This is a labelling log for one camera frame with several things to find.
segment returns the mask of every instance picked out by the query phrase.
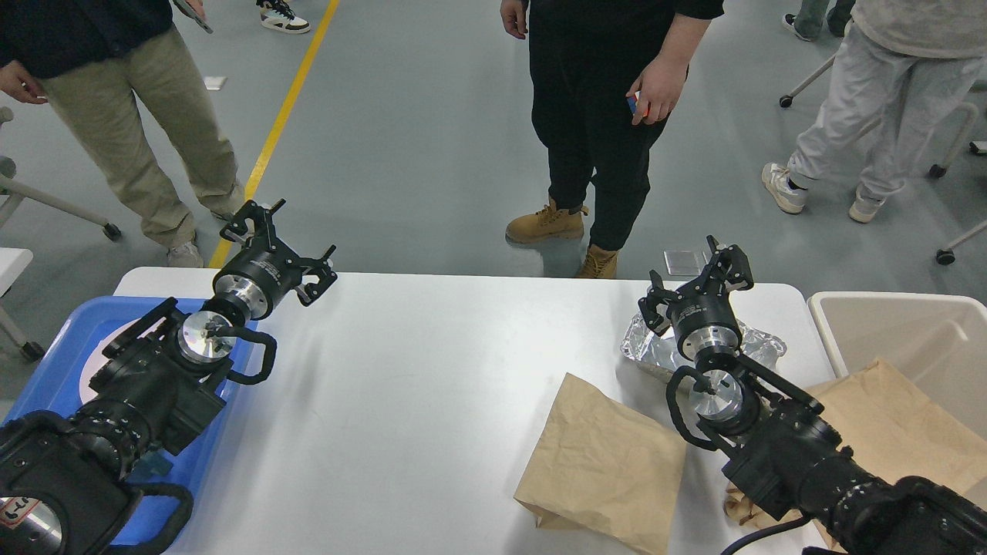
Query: person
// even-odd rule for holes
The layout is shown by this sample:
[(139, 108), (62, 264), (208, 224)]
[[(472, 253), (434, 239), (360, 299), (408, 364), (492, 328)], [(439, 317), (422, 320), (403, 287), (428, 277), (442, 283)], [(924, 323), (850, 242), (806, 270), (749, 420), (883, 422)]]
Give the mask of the person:
[(836, 0), (833, 9), (826, 13), (829, 0), (802, 0), (798, 14), (782, 16), (782, 26), (792, 32), (800, 40), (812, 42), (819, 38), (822, 31), (822, 19), (826, 16), (826, 27), (833, 37), (842, 38), (850, 21), (850, 11), (857, 0)]
[[(190, 3), (204, 17), (199, 0)], [(201, 267), (195, 222), (147, 143), (135, 100), (180, 154), (198, 201), (227, 216), (244, 201), (229, 139), (222, 135), (169, 0), (0, 1), (0, 90), (48, 103), (141, 217), (141, 231), (168, 249), (168, 265)]]
[(531, 0), (527, 8), (502, 0), (500, 16), (508, 34), (531, 39), (531, 119), (548, 149), (549, 203), (505, 234), (516, 243), (582, 237), (591, 181), (596, 219), (576, 277), (612, 278), (650, 190), (648, 150), (722, 0)]
[(311, 30), (309, 23), (295, 15), (287, 0), (257, 0), (261, 9), (261, 25), (290, 35), (300, 35)]
[(761, 182), (783, 212), (801, 213), (835, 156), (880, 118), (849, 215), (869, 223), (888, 198), (923, 176), (936, 125), (963, 100), (987, 55), (983, 0), (860, 0), (837, 50), (826, 100), (786, 165)]

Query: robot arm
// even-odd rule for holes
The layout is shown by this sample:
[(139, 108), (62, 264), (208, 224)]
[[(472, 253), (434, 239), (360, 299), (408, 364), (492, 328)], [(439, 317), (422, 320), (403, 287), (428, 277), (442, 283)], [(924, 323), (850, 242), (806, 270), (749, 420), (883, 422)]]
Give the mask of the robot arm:
[[(655, 333), (672, 326), (679, 352), (694, 363), (678, 368), (666, 389), (679, 434), (722, 450), (729, 458), (723, 474), (767, 514), (781, 518), (798, 509), (805, 516), (799, 523), (817, 518), (851, 555), (987, 553), (987, 514), (924, 478), (891, 486), (868, 473), (852, 449), (837, 450), (840, 435), (822, 420), (816, 399), (740, 351), (728, 294), (754, 281), (736, 245), (708, 240), (713, 257), (699, 277), (670, 291), (652, 272), (652, 287), (639, 301), (645, 322)], [(686, 377), (695, 381), (689, 406), (705, 438), (692, 434), (678, 405)]]
[[(114, 338), (90, 382), (97, 397), (68, 418), (35, 411), (0, 428), (0, 555), (158, 554), (191, 515), (190, 492), (175, 484), (126, 482), (148, 452), (182, 452), (226, 402), (227, 379), (246, 385), (270, 375), (276, 341), (246, 328), (294, 289), (308, 306), (337, 279), (331, 247), (299, 257), (252, 200), (222, 230), (241, 251), (216, 274), (214, 294), (186, 314), (168, 298)], [(237, 339), (264, 346), (260, 371), (232, 370)], [(137, 546), (110, 546), (144, 496), (178, 500), (161, 532)]]

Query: aluminum foil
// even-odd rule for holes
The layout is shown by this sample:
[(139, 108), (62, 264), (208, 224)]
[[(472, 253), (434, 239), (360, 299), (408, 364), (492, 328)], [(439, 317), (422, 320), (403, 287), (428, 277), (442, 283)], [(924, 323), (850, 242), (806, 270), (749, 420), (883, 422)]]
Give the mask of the aluminum foil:
[[(737, 320), (737, 324), (743, 334), (741, 345), (743, 353), (774, 370), (778, 358), (788, 350), (785, 342), (777, 336), (751, 328), (740, 320)], [(663, 336), (658, 337), (645, 325), (645, 319), (641, 314), (635, 314), (631, 319), (631, 326), (624, 336), (624, 341), (621, 342), (620, 351), (625, 357), (636, 362), (642, 370), (665, 383), (671, 379), (675, 368), (692, 363), (679, 354), (672, 328), (668, 328)]]

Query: human hand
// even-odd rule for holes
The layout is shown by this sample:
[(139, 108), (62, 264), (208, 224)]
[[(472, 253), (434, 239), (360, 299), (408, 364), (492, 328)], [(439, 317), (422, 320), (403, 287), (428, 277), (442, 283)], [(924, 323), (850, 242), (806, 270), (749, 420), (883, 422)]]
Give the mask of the human hand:
[(631, 98), (641, 91), (638, 109), (634, 112), (631, 125), (642, 121), (645, 125), (651, 125), (668, 118), (682, 95), (688, 67), (688, 64), (666, 62), (661, 56), (645, 67), (626, 95)]
[(508, 35), (524, 40), (528, 33), (527, 10), (528, 3), (524, 0), (500, 1), (500, 20)]
[(13, 60), (0, 68), (0, 91), (25, 104), (46, 104), (44, 89), (21, 62)]

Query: smartphone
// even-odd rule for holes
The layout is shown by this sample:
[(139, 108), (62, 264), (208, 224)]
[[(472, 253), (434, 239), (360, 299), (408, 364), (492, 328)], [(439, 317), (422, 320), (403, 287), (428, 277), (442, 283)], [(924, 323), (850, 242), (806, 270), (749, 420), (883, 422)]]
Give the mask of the smartphone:
[(175, 7), (179, 9), (180, 12), (186, 16), (195, 20), (200, 27), (202, 27), (207, 33), (212, 33), (212, 28), (209, 24), (205, 23), (205, 20), (198, 16), (195, 9), (192, 8), (188, 0), (172, 0), (175, 3)]
[[(633, 97), (627, 98), (627, 105), (631, 107), (631, 114), (633, 115), (638, 111), (638, 100), (641, 98), (641, 91), (634, 93)], [(647, 114), (650, 110), (645, 110), (644, 117), (647, 118)]]
[(202, 82), (205, 83), (206, 91), (218, 91), (222, 89), (223, 84), (226, 83), (226, 77), (207, 75), (202, 77)]

